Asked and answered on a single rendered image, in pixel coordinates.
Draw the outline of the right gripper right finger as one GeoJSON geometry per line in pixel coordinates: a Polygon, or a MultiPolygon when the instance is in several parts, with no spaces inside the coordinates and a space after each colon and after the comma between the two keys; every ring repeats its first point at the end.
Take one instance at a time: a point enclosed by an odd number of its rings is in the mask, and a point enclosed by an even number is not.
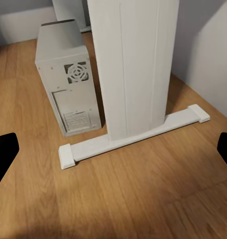
{"type": "Polygon", "coordinates": [[[227,164],[227,133],[226,132],[221,133],[219,137],[219,141],[218,141],[217,150],[227,164]]]}

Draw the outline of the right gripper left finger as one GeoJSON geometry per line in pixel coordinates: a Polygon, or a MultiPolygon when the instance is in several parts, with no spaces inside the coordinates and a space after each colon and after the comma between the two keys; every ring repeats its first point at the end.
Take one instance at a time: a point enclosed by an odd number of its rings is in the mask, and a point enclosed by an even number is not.
{"type": "Polygon", "coordinates": [[[19,152],[19,144],[14,132],[0,136],[0,181],[19,152]]]}

